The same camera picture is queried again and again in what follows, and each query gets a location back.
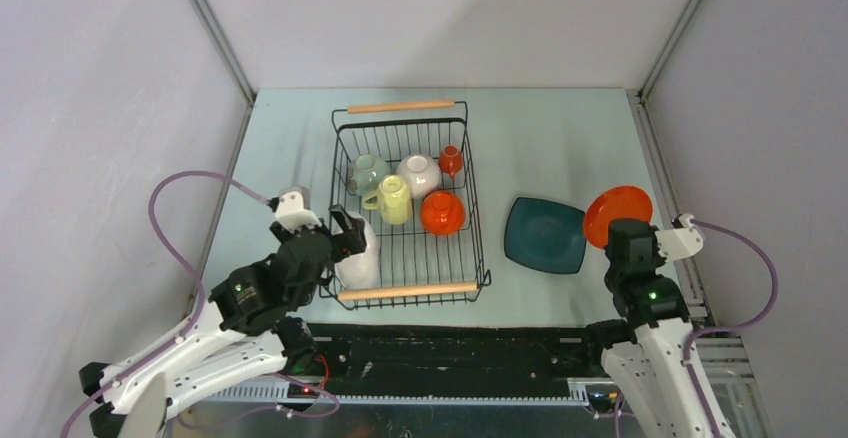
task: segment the black wire basket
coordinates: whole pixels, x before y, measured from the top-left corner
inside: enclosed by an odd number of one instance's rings
[[[362,113],[418,111],[422,114],[435,108],[459,107],[464,110],[461,118],[365,123],[351,119],[351,115]],[[350,122],[340,125],[339,115]],[[361,214],[374,228],[380,242],[380,287],[345,290],[335,274],[331,274],[320,296],[333,297],[349,310],[477,300],[492,278],[483,260],[480,208],[467,131],[468,104],[440,100],[350,106],[334,110],[331,121],[336,130],[336,149],[330,203]],[[398,163],[412,154],[428,155],[438,161],[439,153],[448,145],[460,149],[463,161],[462,169],[453,178],[442,174],[441,189],[453,192],[465,207],[465,222],[456,233],[447,236],[428,233],[420,221],[421,200],[413,200],[412,217],[403,225],[385,223],[378,210],[363,208],[361,197],[347,187],[348,166],[360,155],[382,157],[394,173]]]

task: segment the basket handle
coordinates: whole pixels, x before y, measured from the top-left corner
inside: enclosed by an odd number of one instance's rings
[[[379,298],[402,298],[405,296],[441,295],[444,293],[466,293],[477,291],[476,281],[455,283],[432,283],[429,285],[387,286],[385,288],[366,288],[363,290],[344,290],[339,292],[340,301],[373,300]]]
[[[384,111],[430,110],[433,108],[451,108],[456,105],[454,100],[410,101],[407,103],[381,103],[378,105],[350,105],[347,112],[351,115],[358,113],[382,113]]]

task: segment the light blue tabletop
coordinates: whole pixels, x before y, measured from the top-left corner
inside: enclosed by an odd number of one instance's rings
[[[637,185],[655,197],[623,90],[263,89],[234,178],[266,196],[294,184],[306,186],[312,209],[326,217],[335,147],[330,112],[354,104],[433,99],[468,102],[483,250],[492,285],[473,303],[355,311],[316,296],[296,315],[313,323],[484,327],[582,326],[617,318],[604,286],[608,262],[601,250],[588,245],[577,274],[548,275],[508,260],[503,232],[518,196],[583,210],[600,193],[621,184]],[[365,116],[364,121],[374,119]],[[424,116],[458,114],[428,110],[387,118]],[[276,251],[278,242],[268,231],[272,220],[270,210],[230,190],[204,274],[207,287]],[[659,224],[656,213],[654,221]],[[673,266],[661,272],[677,279]]]

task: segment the mug handle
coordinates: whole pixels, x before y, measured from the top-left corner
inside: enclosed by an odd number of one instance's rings
[[[376,210],[377,208],[379,208],[380,205],[377,202],[378,201],[377,197],[378,197],[379,194],[380,194],[380,190],[373,190],[373,191],[369,191],[368,193],[365,193],[364,195],[362,195],[362,207],[365,208],[366,210]]]

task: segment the wall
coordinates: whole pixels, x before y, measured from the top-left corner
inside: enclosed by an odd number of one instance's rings
[[[245,104],[187,0],[0,0],[0,23],[0,434],[58,436],[81,366],[179,320],[190,283],[147,198],[172,172],[224,171]],[[163,193],[193,262],[220,189]]]
[[[636,88],[686,0],[209,0],[259,87]]]
[[[707,0],[649,101],[682,206],[759,242],[777,307],[744,342],[777,436],[844,436],[848,0]],[[726,323],[768,275],[718,236],[699,255]]]

